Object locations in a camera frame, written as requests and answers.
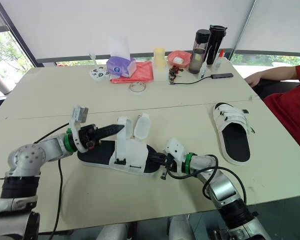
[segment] window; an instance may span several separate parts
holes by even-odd
[[[33,65],[9,31],[0,32],[0,76],[12,88]]]
[[[137,62],[151,61],[152,57],[134,57]],[[108,59],[97,59],[95,60],[98,65],[105,65]],[[59,61],[57,65],[67,65],[67,66],[82,66],[82,65],[94,65],[92,60],[79,60],[79,61]]]
[[[246,78],[251,74],[275,67],[300,65],[300,56],[233,54],[231,63],[238,73]]]

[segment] purple tissue package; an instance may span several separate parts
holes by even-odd
[[[110,74],[126,78],[130,78],[137,69],[136,60],[134,58],[131,57],[130,60],[128,60],[119,56],[111,56],[106,62],[106,67]]]

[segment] white sandal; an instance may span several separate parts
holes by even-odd
[[[249,126],[245,114],[248,114],[247,110],[237,109],[224,102],[217,103],[213,109],[222,155],[235,165],[244,165],[250,159],[247,134],[255,131]]]

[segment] pink cloth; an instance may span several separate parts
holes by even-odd
[[[136,70],[131,77],[121,76],[120,78],[112,78],[113,84],[125,84],[134,82],[152,82],[154,74],[152,72],[151,61],[136,62]]]

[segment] black wire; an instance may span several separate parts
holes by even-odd
[[[215,166],[214,166],[214,169],[213,169],[213,173],[211,174],[211,176],[209,177],[209,179],[203,185],[202,193],[203,193],[203,196],[205,196],[207,199],[211,200],[210,196],[206,194],[206,188],[210,184],[211,180],[214,178],[214,176],[217,173],[217,170],[218,170],[218,167],[219,167],[219,161],[218,161],[218,158],[215,155],[210,154],[208,156],[211,156],[211,157],[213,157],[215,159]]]
[[[43,137],[41,137],[40,139],[35,141],[34,144],[39,143],[41,140],[45,139],[46,137],[50,136],[51,134],[55,133],[56,131],[58,131],[58,130],[60,130],[60,129],[64,128],[65,126],[68,126],[68,125],[69,125],[69,123],[66,123],[66,124],[56,128],[55,130],[49,132],[48,134],[44,135]],[[61,170],[61,160],[60,159],[58,160],[58,168],[59,168],[59,174],[60,174],[60,188],[59,188],[59,197],[58,197],[58,208],[57,208],[57,211],[56,211],[54,228],[53,228],[53,231],[51,232],[49,240],[51,240],[54,237],[55,233],[56,233],[58,222],[59,222],[60,210],[61,210],[61,201],[62,201],[61,196],[62,196],[62,186],[63,186],[63,183],[64,183],[64,177],[63,177],[62,170]]]
[[[55,223],[54,223],[54,228],[53,231],[49,237],[49,240],[51,240],[56,232],[57,226],[58,226],[58,222],[59,222],[59,216],[60,216],[60,209],[61,209],[61,196],[62,196],[62,185],[64,183],[64,177],[62,175],[62,170],[61,170],[61,160],[58,160],[58,168],[59,168],[59,174],[60,174],[60,188],[59,188],[59,199],[58,199],[58,209],[56,212],[56,218],[55,218]]]
[[[66,123],[66,124],[56,128],[55,130],[53,130],[53,131],[49,132],[48,134],[44,135],[43,137],[41,137],[39,140],[35,141],[34,144],[39,143],[41,140],[45,139],[46,137],[50,136],[54,132],[56,132],[56,131],[58,131],[58,130],[60,130],[60,129],[64,128],[65,126],[68,126],[68,125],[69,125],[69,123]]]
[[[201,80],[207,79],[207,78],[211,78],[211,76],[205,76],[205,77],[201,78],[200,80],[194,81],[194,82],[175,82],[175,83],[173,83],[173,85],[176,85],[176,84],[185,84],[185,85],[196,84],[196,83],[200,82]]]
[[[216,168],[216,166],[206,167],[206,168],[200,169],[200,170],[198,170],[198,171],[196,171],[196,172],[193,172],[193,173],[191,173],[191,174],[184,175],[184,176],[176,176],[176,175],[173,175],[173,174],[170,172],[170,170],[168,170],[168,174],[169,174],[170,177],[172,177],[172,178],[174,178],[174,179],[179,179],[179,180],[180,180],[180,179],[187,179],[187,178],[190,178],[190,177],[194,177],[194,176],[198,175],[199,173],[202,173],[202,172],[207,171],[207,170],[210,170],[210,169],[215,169],[215,168]],[[228,169],[228,168],[225,168],[225,167],[222,167],[222,166],[218,166],[217,168],[220,169],[220,170],[225,170],[225,171],[231,173],[231,174],[238,180],[238,182],[239,182],[239,184],[240,184],[240,186],[241,186],[241,188],[242,188],[243,201],[244,201],[245,204],[247,204],[247,193],[246,193],[246,189],[245,189],[245,186],[244,186],[244,184],[242,183],[241,179],[238,177],[238,175],[235,174],[233,171],[231,171],[231,170]]]

